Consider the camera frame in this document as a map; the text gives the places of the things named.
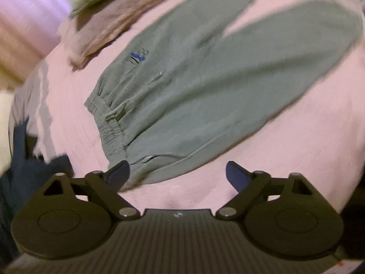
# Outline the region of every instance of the small logo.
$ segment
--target small logo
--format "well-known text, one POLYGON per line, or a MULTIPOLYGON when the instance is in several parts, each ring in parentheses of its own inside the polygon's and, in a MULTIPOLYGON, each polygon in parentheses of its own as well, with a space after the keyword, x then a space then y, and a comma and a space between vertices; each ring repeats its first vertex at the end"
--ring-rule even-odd
POLYGON ((184 215, 179 211, 179 212, 176 212, 175 214, 173 214, 174 217, 176 217, 177 219, 179 219, 180 217, 183 217, 184 215))
POLYGON ((138 65, 146 59, 148 52, 147 49, 142 48, 138 52, 131 53, 127 60, 133 65, 138 65))

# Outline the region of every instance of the embroidered logo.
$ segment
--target embroidered logo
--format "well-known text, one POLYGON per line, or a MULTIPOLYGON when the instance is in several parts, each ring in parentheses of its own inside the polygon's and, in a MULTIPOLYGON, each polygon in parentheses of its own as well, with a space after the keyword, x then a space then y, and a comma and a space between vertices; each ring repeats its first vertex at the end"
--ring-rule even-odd
POLYGON ((127 60, 133 65, 138 65, 146 59, 148 52, 147 49, 142 48, 138 52, 131 53, 127 60))

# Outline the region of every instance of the green sweatpants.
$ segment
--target green sweatpants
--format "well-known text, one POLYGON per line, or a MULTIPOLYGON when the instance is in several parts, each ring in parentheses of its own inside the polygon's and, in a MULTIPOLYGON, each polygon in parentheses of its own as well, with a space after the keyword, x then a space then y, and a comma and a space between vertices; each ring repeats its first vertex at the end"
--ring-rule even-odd
POLYGON ((203 165, 299 98, 362 34, 360 17, 312 0, 223 37, 252 0, 188 0, 139 34, 85 105, 126 188, 203 165))

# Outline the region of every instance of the folded towel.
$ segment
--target folded towel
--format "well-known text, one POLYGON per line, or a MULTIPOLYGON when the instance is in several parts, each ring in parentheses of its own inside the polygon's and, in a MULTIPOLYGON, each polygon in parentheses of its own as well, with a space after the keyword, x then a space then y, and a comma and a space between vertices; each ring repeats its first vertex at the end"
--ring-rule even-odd
POLYGON ((84 67, 89 56, 97 52, 120 33, 126 31, 143 13, 163 0, 103 0, 67 18, 59 27, 70 62, 84 67))

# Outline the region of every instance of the metal rivet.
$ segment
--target metal rivet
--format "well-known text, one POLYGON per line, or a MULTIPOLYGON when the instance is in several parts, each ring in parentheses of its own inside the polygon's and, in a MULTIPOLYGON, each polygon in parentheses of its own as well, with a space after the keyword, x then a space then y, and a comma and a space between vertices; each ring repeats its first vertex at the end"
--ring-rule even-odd
POLYGON ((232 207, 223 207, 218 210, 218 213, 222 216, 230 217, 230 216, 235 215, 237 213, 237 211, 236 211, 236 209, 234 209, 232 207))
POLYGON ((137 214, 137 210, 132 207, 126 207, 119 210, 119 214, 124 217, 129 217, 137 214))

